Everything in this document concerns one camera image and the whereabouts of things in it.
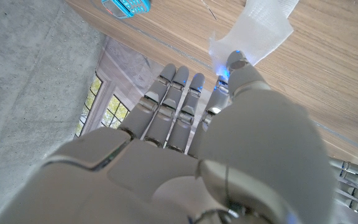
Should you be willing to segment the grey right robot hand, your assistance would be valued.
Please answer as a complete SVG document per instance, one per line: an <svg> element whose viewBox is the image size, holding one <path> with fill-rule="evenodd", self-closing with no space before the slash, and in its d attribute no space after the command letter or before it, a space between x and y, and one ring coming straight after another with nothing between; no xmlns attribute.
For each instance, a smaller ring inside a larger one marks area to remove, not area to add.
<svg viewBox="0 0 358 224"><path fill-rule="evenodd" d="M200 158L100 128L62 145L0 223L331 223L334 177L313 123L285 96L244 90Z"/></svg>

